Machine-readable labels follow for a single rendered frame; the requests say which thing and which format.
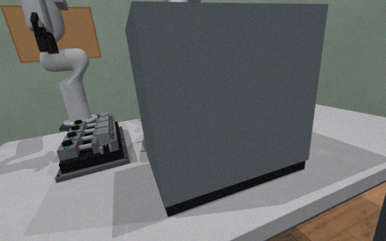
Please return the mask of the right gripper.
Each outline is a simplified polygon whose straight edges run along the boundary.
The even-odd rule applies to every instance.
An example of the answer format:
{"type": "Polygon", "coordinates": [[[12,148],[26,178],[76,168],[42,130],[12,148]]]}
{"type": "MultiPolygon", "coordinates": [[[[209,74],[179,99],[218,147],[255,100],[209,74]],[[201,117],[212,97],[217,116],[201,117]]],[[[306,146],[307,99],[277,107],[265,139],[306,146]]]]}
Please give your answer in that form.
{"type": "Polygon", "coordinates": [[[45,0],[20,0],[27,27],[34,32],[40,52],[59,54],[45,0]],[[52,47],[51,47],[52,46],[52,47]]]}

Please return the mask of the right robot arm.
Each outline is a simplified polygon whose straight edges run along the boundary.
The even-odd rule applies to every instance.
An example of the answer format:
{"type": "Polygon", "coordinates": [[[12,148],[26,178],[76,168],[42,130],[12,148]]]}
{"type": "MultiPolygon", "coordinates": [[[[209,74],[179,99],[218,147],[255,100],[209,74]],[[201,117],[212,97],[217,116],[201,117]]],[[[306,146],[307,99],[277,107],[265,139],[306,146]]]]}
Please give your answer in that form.
{"type": "MultiPolygon", "coordinates": [[[[66,0],[45,1],[52,20],[53,34],[57,43],[65,34],[61,10],[68,10],[68,5],[66,0]]],[[[45,70],[50,72],[73,71],[71,76],[61,80],[59,83],[69,117],[68,120],[63,122],[64,125],[71,126],[77,120],[86,121],[86,123],[96,120],[98,116],[90,113],[82,81],[89,65],[87,53],[76,48],[58,50],[59,54],[40,52],[40,63],[45,70]]]]}

